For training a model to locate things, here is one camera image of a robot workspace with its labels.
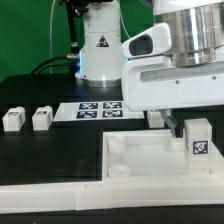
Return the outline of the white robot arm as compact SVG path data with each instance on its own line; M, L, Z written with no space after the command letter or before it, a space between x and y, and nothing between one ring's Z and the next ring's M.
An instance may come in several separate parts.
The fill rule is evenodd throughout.
M122 45L132 111L224 104L224 0L155 0L155 24Z

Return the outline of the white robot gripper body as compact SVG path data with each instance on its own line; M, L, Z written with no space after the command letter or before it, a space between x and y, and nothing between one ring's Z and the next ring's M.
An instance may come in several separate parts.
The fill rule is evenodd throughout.
M224 104L224 62L177 68L164 56L127 62L122 94L131 111Z

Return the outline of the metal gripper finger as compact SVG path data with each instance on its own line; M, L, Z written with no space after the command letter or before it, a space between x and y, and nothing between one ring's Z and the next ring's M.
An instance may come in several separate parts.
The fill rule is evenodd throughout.
M170 110L161 110L160 113L161 113L161 117L163 118L164 122L170 128L172 136L175 137L177 121L174 118L174 116L172 115L172 112Z

